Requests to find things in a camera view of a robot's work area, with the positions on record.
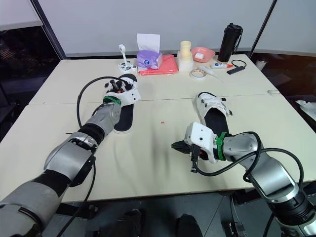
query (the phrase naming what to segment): floor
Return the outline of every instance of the floor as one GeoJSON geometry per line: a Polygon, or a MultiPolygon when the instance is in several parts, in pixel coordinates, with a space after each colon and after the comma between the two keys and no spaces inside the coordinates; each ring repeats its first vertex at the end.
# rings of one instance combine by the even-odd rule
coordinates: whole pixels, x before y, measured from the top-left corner
{"type": "MultiPolygon", "coordinates": [[[[316,196],[310,201],[316,203],[316,196]]],[[[193,215],[204,237],[225,237],[223,223],[241,221],[249,237],[262,236],[270,216],[270,210],[263,200],[230,208],[230,196],[218,193],[183,195],[174,197],[153,197],[140,200],[107,201],[99,205],[98,214],[91,220],[76,218],[63,237],[91,237],[100,227],[110,227],[123,213],[134,208],[145,213],[144,237],[173,237],[176,218],[183,213],[193,215]]],[[[53,217],[43,237],[55,237],[69,217],[53,217]]],[[[280,228],[273,221],[268,236],[279,237],[280,228]]]]}

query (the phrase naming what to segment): black insole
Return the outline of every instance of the black insole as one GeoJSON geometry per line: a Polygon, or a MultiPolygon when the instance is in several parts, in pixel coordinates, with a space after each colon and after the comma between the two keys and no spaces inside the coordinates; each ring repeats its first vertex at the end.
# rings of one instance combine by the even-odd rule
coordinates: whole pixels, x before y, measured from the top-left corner
{"type": "MultiPolygon", "coordinates": [[[[203,93],[215,96],[209,92],[201,92],[198,95],[198,97],[203,93]]],[[[205,125],[208,128],[212,129],[213,132],[217,134],[217,136],[220,137],[222,132],[226,132],[227,134],[229,134],[226,117],[217,108],[211,108],[205,115],[204,119],[205,119],[205,125]]]]}
{"type": "MultiPolygon", "coordinates": [[[[137,81],[136,76],[133,74],[124,74],[119,78],[130,78],[134,81],[137,81]]],[[[133,125],[133,112],[134,105],[126,105],[121,109],[119,121],[115,124],[114,129],[118,132],[125,132],[131,128],[133,125]]]]}

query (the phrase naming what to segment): purple tissue package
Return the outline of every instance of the purple tissue package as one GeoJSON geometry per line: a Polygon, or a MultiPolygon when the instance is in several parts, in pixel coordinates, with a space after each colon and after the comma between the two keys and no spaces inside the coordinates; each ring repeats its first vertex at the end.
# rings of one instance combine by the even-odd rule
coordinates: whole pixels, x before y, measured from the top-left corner
{"type": "Polygon", "coordinates": [[[137,65],[142,68],[159,69],[162,63],[162,53],[150,50],[140,50],[136,58],[137,65]]]}

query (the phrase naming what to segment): water bottle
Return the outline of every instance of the water bottle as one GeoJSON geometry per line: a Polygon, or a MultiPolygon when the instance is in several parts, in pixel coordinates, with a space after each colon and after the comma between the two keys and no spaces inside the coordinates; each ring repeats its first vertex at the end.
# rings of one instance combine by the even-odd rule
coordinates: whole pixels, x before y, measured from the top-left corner
{"type": "Polygon", "coordinates": [[[224,30],[224,37],[219,50],[217,61],[227,63],[233,53],[237,51],[241,40],[242,27],[230,23],[224,30]]]}

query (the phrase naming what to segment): pink bowl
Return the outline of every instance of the pink bowl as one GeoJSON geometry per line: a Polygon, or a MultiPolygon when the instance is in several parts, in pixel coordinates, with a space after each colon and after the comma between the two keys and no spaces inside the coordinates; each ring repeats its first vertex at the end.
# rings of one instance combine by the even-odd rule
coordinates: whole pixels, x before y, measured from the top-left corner
{"type": "Polygon", "coordinates": [[[201,62],[201,63],[207,63],[209,60],[211,60],[214,55],[215,55],[215,52],[209,48],[204,48],[204,47],[196,47],[196,48],[193,48],[191,50],[191,53],[192,53],[192,56],[193,56],[193,60],[194,61],[198,61],[198,62],[201,62]],[[199,59],[199,58],[195,58],[195,55],[196,53],[201,53],[204,55],[204,58],[203,59],[199,59]]]}

